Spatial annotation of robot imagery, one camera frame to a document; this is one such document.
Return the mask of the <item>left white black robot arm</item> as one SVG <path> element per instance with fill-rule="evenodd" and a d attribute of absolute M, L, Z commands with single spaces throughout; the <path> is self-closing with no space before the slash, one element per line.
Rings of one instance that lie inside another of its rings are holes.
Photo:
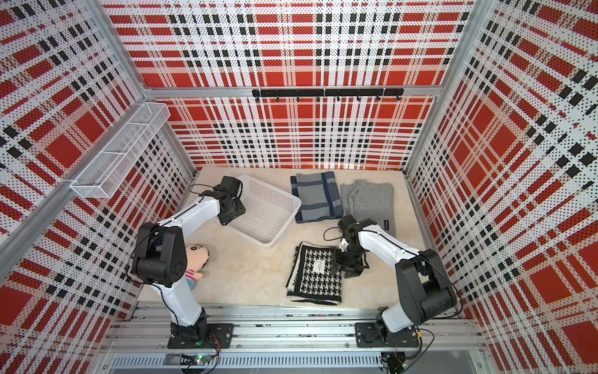
<path fill-rule="evenodd" d="M 241 180 L 224 176 L 220 184 L 207 186 L 182 211 L 158 223 L 143 224 L 138 230 L 131 274 L 143 285 L 157 289 L 177 329 L 194 326 L 205 318 L 185 280 L 191 264 L 186 240 L 213 218 L 226 226 L 243 215 L 242 192 Z"/>

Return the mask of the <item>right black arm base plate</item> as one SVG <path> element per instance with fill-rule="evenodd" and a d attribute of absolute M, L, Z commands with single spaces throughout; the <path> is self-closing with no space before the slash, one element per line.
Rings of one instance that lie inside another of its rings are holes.
<path fill-rule="evenodd" d="M 390 332 L 378 323 L 357 323 L 354 329 L 359 348 L 418 348 L 420 345 L 413 327 Z"/>

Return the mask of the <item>black white houndstooth scarf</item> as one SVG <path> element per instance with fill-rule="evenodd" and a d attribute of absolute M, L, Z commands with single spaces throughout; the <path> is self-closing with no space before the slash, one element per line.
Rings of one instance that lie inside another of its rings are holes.
<path fill-rule="evenodd" d="M 337 306 L 342 303 L 342 278 L 334 270 L 334 249 L 302 242 L 295 248 L 287 297 L 291 302 Z"/>

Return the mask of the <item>grey knit scarf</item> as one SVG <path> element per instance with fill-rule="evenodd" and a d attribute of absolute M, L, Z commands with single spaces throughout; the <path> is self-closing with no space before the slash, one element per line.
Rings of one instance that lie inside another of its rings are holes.
<path fill-rule="evenodd" d="M 357 221 L 372 219 L 388 234 L 396 235 L 394 188 L 389 183 L 376 184 L 357 180 L 340 186 L 344 216 Z"/>

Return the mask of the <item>blue grey plaid scarf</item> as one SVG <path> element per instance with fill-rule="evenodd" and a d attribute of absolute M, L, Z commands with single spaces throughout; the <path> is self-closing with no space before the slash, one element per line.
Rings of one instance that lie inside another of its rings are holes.
<path fill-rule="evenodd" d="M 341 219 L 344 209 L 333 171 L 291 176 L 292 194 L 301 200 L 295 215 L 298 224 Z"/>

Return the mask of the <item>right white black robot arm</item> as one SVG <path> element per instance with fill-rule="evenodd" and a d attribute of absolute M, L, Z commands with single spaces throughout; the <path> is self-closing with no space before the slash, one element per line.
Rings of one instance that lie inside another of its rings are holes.
<path fill-rule="evenodd" d="M 414 249 L 372 219 L 357 221 L 347 215 L 338 226 L 341 237 L 339 248 L 333 251 L 334 271 L 345 278 L 361 276 L 368 267 L 369 253 L 395 271 L 399 301 L 379 313 L 380 334 L 399 333 L 456 307 L 456 291 L 436 251 Z"/>

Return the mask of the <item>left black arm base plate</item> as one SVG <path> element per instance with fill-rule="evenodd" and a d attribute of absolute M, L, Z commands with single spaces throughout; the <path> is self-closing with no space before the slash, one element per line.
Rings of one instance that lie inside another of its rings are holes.
<path fill-rule="evenodd" d="M 182 327 L 171 323 L 168 349 L 229 348 L 234 324 L 198 324 Z"/>

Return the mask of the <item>white plastic basket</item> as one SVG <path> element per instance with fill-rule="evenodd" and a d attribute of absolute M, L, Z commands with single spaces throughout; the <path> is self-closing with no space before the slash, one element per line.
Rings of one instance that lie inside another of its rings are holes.
<path fill-rule="evenodd" d="M 249 175 L 241 175 L 241 202 L 245 213 L 227 228 L 261 247 L 271 247 L 280 238 L 301 207 L 301 200 Z"/>

